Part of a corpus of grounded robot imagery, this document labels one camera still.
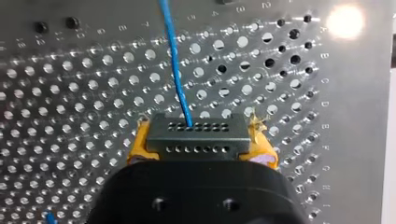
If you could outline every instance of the perforated metal sheet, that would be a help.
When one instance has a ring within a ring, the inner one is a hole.
[[[171,2],[192,114],[268,115],[279,172],[313,223],[378,223],[390,1]],[[362,15],[355,39],[328,29],[342,6]],[[136,121],[180,116],[157,2],[3,1],[0,20],[0,222],[42,223],[49,209],[83,223]]]

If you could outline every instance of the yellow clip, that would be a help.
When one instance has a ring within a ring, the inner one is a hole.
[[[132,157],[138,156],[149,160],[159,160],[158,153],[146,151],[146,138],[149,133],[149,121],[142,121],[138,124],[137,136],[134,140],[134,146],[128,154],[127,163],[131,164]]]
[[[249,153],[240,155],[239,160],[264,163],[268,167],[276,169],[278,166],[278,156],[262,133],[262,131],[267,130],[267,127],[262,122],[263,120],[257,118],[253,112],[248,125],[248,133],[251,140]]]

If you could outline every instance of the screw hole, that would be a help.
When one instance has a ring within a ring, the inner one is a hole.
[[[311,21],[312,21],[312,16],[311,15],[304,16],[304,22],[309,23]]]
[[[278,50],[279,52],[283,53],[283,52],[286,51],[286,47],[283,46],[283,45],[281,45],[281,46],[279,46],[279,48],[277,48],[277,50]]]
[[[221,65],[219,65],[217,72],[219,75],[222,75],[225,72],[227,72],[227,67],[224,64],[221,64]]]
[[[267,60],[265,60],[264,65],[267,68],[272,68],[275,65],[275,60],[274,59],[267,59]]]
[[[265,33],[262,36],[262,42],[264,42],[265,44],[270,43],[273,39],[274,39],[274,36],[271,33]]]
[[[286,23],[285,20],[280,19],[280,20],[277,20],[276,25],[279,26],[279,27],[282,27],[282,26],[285,25],[285,23]]]
[[[300,63],[300,62],[301,62],[300,56],[298,56],[298,55],[293,55],[293,56],[291,56],[291,58],[290,58],[290,63],[292,63],[292,64],[298,64],[298,63]]]
[[[290,30],[289,32],[289,38],[290,39],[298,39],[300,37],[300,31],[297,29]]]
[[[248,62],[241,62],[241,64],[239,65],[239,67],[241,68],[242,72],[246,72],[246,71],[250,68],[250,63],[248,63]]]
[[[223,201],[223,207],[228,212],[235,212],[239,210],[240,205],[234,199],[226,199]]]
[[[304,47],[306,48],[306,49],[312,49],[312,43],[311,42],[306,42],[305,44],[304,44]]]
[[[152,202],[152,208],[157,212],[162,212],[166,208],[166,202],[163,198],[156,198]]]

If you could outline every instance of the blue cable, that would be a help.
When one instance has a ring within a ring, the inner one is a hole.
[[[166,33],[168,33],[169,45],[172,55],[172,70],[175,78],[176,93],[180,101],[181,109],[183,110],[184,118],[186,119],[187,126],[192,126],[192,118],[189,110],[189,105],[184,95],[183,87],[181,86],[180,77],[178,76],[178,53],[177,53],[177,37],[175,35],[175,27],[172,22],[171,11],[169,9],[168,0],[160,0],[161,10],[166,25]]]
[[[57,224],[57,221],[55,220],[55,216],[51,212],[48,212],[46,214],[46,220],[47,220],[47,224]]]

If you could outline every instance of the bright light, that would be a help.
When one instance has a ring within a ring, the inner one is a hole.
[[[332,35],[343,39],[355,39],[363,29],[364,18],[358,7],[337,7],[327,19]]]

